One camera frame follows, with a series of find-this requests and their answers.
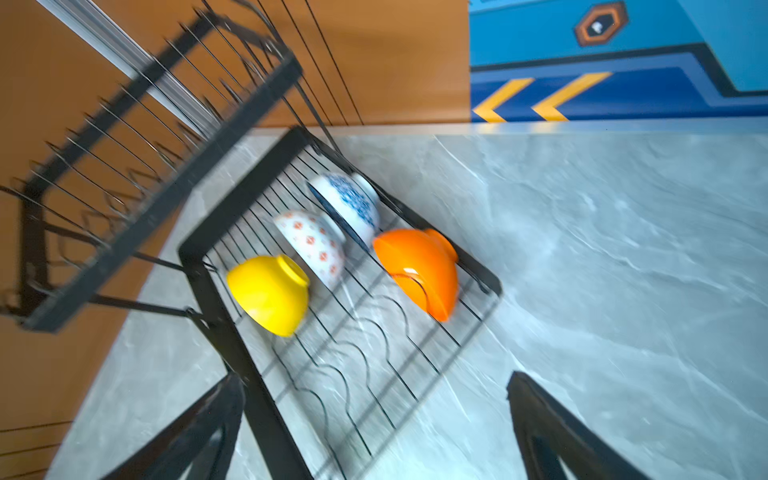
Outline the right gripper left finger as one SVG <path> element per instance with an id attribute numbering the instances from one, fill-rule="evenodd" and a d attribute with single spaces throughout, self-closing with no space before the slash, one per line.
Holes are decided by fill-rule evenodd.
<path id="1" fill-rule="evenodd" d="M 245 407 L 243 384 L 229 373 L 107 479 L 224 479 Z"/>

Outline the yellow plastic bowl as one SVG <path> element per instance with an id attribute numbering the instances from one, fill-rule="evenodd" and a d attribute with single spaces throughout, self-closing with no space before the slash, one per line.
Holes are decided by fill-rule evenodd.
<path id="1" fill-rule="evenodd" d="M 280 337 L 293 335 L 308 310 L 309 277 L 284 254 L 250 258 L 227 273 L 226 283 L 244 312 Z"/>

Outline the green patterned white bowl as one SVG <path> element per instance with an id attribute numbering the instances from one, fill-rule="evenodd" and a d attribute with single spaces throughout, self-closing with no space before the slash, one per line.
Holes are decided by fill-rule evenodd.
<path id="1" fill-rule="evenodd" d="M 346 260 L 346 238 L 335 221 L 325 212 L 289 210 L 275 216 L 273 223 L 322 284 L 334 290 Z"/>

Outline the blue floral white bowl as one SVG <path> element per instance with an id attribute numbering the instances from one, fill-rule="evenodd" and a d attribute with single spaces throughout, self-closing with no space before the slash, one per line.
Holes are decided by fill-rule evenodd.
<path id="1" fill-rule="evenodd" d="M 358 173 L 324 173 L 308 182 L 310 192 L 326 213 L 362 249 L 369 251 L 379 233 L 379 197 Z"/>

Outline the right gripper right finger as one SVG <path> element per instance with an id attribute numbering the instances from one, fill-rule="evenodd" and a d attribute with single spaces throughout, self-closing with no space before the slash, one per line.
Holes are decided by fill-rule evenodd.
<path id="1" fill-rule="evenodd" d="M 531 376 L 507 385 L 513 429 L 529 479 L 645 479 Z"/>

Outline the orange plastic bowl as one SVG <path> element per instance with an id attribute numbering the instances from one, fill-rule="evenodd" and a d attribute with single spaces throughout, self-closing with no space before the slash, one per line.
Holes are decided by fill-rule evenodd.
<path id="1" fill-rule="evenodd" d="M 437 230 L 390 230 L 373 240 L 374 252 L 400 289 L 439 322 L 450 319 L 459 295 L 458 253 Z"/>

